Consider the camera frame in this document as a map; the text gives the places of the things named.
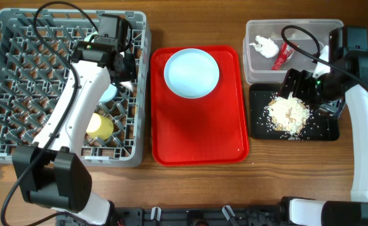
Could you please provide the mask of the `pale blue bowl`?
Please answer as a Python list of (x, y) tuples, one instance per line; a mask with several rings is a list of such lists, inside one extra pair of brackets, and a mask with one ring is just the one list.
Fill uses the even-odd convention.
[(100, 103), (107, 103), (117, 95), (117, 87), (110, 84), (99, 99)]

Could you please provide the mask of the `red snack wrapper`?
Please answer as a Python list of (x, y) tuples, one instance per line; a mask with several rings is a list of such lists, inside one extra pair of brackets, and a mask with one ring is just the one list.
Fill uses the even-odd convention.
[(283, 64), (285, 64), (294, 54), (295, 49), (289, 46), (286, 42), (283, 42), (279, 51), (278, 58), (274, 62), (271, 70), (279, 70)]

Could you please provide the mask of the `white tissue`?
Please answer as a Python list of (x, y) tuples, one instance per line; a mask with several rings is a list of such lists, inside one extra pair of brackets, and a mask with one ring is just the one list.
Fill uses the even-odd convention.
[(254, 42), (249, 44), (265, 58), (272, 58), (279, 52), (279, 47), (269, 38), (257, 35)]

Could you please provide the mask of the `yellow plastic cup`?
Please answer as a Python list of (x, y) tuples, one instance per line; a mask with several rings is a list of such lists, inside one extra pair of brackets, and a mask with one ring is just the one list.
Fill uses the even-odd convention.
[(91, 138), (100, 138), (107, 140), (114, 132), (113, 122), (105, 116), (93, 113), (87, 126), (86, 133)]

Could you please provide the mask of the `white round plate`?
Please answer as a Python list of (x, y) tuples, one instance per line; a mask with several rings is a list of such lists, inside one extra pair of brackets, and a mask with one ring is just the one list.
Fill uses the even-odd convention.
[(199, 99), (216, 88), (220, 71), (211, 54), (197, 48), (185, 48), (169, 57), (163, 76), (167, 87), (177, 96)]

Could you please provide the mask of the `white plastic fork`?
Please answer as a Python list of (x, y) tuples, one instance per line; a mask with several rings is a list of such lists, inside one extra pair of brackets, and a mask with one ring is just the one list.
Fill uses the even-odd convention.
[(130, 92), (136, 92), (137, 91), (137, 87), (131, 81), (119, 82), (119, 85), (124, 87), (126, 90), (129, 90)]

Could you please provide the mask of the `pale green bowl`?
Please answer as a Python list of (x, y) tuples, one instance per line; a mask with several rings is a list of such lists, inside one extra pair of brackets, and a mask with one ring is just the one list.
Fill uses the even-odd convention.
[(93, 32), (89, 35), (87, 35), (85, 38), (84, 38), (84, 43), (86, 45), (91, 45), (93, 42), (94, 42), (94, 39), (97, 37), (98, 35), (98, 32)]

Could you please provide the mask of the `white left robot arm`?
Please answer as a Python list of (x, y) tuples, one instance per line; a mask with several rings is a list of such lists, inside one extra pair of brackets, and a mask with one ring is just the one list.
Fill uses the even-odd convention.
[(137, 77), (135, 56), (128, 53), (132, 26), (117, 15), (103, 14), (89, 41), (80, 41), (71, 59), (68, 82), (31, 145), (12, 155), (26, 203), (57, 210), (86, 225), (122, 225), (114, 204), (92, 191), (92, 177), (77, 153), (95, 107), (111, 83)]

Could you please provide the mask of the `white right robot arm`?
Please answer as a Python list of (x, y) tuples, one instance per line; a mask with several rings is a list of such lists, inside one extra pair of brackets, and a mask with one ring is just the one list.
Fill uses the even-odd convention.
[(285, 43), (330, 71), (315, 77), (312, 73), (288, 70), (279, 96), (292, 95), (320, 107), (344, 99), (352, 122), (354, 178), (351, 200), (318, 201), (284, 197), (279, 203), (278, 221), (293, 225), (368, 225), (368, 37), (358, 26), (343, 26), (329, 33), (328, 60), (310, 54), (281, 36)]

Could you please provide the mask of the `rice food waste pile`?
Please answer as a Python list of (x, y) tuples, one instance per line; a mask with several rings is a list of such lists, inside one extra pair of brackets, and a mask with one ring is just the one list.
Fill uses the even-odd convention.
[(293, 139), (301, 134), (311, 116), (310, 108), (301, 99), (292, 96), (286, 99), (276, 93), (264, 107), (264, 112), (268, 131), (283, 132)]

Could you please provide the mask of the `grey dishwasher rack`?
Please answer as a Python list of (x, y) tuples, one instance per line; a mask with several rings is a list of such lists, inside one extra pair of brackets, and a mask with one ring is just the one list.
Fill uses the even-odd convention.
[[(114, 125), (105, 140), (86, 136), (78, 152), (87, 166), (136, 167), (143, 159), (146, 82), (151, 31), (140, 11), (118, 11), (131, 24), (129, 52), (136, 62), (132, 88), (117, 86), (95, 112)], [(31, 144), (55, 108), (68, 79), (63, 59), (99, 27), (101, 10), (0, 10), (0, 163), (19, 144)]]

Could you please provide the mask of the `clear plastic bin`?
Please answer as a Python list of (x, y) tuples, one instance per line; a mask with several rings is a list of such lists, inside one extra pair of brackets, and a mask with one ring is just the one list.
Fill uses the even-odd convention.
[(329, 32), (341, 28), (344, 23), (339, 19), (260, 19), (250, 20), (246, 24), (246, 34), (243, 39), (243, 64), (245, 78), (248, 84), (252, 83), (281, 83), (286, 72), (296, 70), (314, 71), (316, 64), (301, 53), (293, 56), (279, 70), (272, 70), (277, 56), (266, 58), (255, 50), (251, 43), (257, 36), (269, 38), (276, 45), (281, 46), (283, 39), (281, 30), (287, 25), (296, 25), (309, 31), (317, 40), (320, 48), (328, 45)]

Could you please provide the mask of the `red plastic tray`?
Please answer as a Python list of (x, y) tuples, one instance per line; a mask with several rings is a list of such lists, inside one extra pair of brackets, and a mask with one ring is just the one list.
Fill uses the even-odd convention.
[(179, 47), (160, 48), (151, 57), (152, 152), (163, 166), (238, 163), (249, 153), (238, 53), (229, 45), (200, 49), (215, 59), (220, 78), (199, 99), (174, 94), (164, 80), (165, 65)]

